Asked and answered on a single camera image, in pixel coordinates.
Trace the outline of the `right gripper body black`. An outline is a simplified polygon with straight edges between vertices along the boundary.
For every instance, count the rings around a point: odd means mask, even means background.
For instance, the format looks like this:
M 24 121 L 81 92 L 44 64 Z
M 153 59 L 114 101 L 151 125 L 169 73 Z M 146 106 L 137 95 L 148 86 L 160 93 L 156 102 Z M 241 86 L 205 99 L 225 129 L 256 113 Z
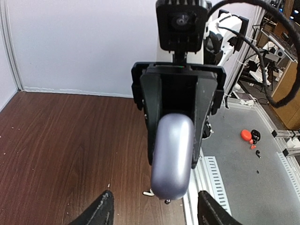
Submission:
M 198 78 L 212 79 L 217 88 L 208 116 L 217 113 L 224 95 L 226 73 L 222 67 L 214 65 L 186 64 L 170 62 L 137 62 L 131 69 L 132 92 L 139 110 L 144 111 L 144 100 L 140 78 L 142 75 L 159 75 L 162 81 L 161 117 L 170 113 L 194 117 L 195 89 Z

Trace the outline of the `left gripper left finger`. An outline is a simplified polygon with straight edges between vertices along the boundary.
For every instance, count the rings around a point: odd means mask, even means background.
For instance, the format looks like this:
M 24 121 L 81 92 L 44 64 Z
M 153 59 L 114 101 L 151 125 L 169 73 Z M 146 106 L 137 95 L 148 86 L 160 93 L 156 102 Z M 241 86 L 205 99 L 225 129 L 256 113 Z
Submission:
M 114 197 L 106 190 L 69 225 L 113 225 L 113 220 Z

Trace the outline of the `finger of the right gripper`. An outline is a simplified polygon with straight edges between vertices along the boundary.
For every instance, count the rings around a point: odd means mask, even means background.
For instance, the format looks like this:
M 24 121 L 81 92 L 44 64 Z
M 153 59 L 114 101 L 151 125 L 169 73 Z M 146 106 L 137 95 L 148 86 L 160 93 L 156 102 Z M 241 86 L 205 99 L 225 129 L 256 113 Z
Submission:
M 148 161 L 152 165 L 158 122 L 161 117 L 162 81 L 159 75 L 142 75 L 140 78 L 148 131 Z
M 195 89 L 192 169 L 195 169 L 199 159 L 203 128 L 211 108 L 216 88 L 217 82 L 215 80 L 204 78 L 198 78 L 197 80 Z

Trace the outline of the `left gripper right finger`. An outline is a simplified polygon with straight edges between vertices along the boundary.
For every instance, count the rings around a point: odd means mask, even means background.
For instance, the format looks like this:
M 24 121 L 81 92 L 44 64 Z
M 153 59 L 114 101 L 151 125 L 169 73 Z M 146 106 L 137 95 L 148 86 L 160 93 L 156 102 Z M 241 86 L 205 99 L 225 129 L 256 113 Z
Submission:
M 207 191 L 198 193 L 198 223 L 200 225 L 241 225 Z

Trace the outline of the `lavender earbud charging case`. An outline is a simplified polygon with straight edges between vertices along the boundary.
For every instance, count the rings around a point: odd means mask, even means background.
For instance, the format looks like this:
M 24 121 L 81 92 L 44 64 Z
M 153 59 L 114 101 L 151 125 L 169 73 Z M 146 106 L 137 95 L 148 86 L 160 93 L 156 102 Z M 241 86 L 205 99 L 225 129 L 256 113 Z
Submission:
M 187 192 L 194 142 L 192 120 L 179 113 L 167 114 L 157 127 L 151 168 L 151 189 L 163 200 L 181 199 Z

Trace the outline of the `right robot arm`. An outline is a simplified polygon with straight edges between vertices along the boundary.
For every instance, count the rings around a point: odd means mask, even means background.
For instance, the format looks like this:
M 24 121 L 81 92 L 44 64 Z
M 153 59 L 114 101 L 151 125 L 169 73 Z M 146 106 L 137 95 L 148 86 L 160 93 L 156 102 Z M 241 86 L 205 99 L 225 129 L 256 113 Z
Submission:
M 134 102 L 144 112 L 148 131 L 148 161 L 153 161 L 158 122 L 170 113 L 188 116 L 194 124 L 192 168 L 200 156 L 202 140 L 209 137 L 209 117 L 217 113 L 225 94 L 223 65 L 239 51 L 248 19 L 220 10 L 208 25 L 204 64 L 137 62 L 131 70 Z

